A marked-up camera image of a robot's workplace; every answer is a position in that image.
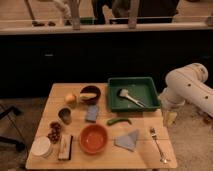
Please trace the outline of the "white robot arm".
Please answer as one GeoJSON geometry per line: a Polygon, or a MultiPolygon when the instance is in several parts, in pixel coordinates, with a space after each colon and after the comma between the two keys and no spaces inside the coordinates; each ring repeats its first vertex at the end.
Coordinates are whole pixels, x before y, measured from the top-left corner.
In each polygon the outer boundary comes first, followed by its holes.
{"type": "Polygon", "coordinates": [[[192,63],[167,73],[166,87],[158,96],[165,126],[168,126],[172,110],[183,106],[186,101],[213,118],[213,88],[205,84],[207,79],[208,70],[200,63],[192,63]]]}

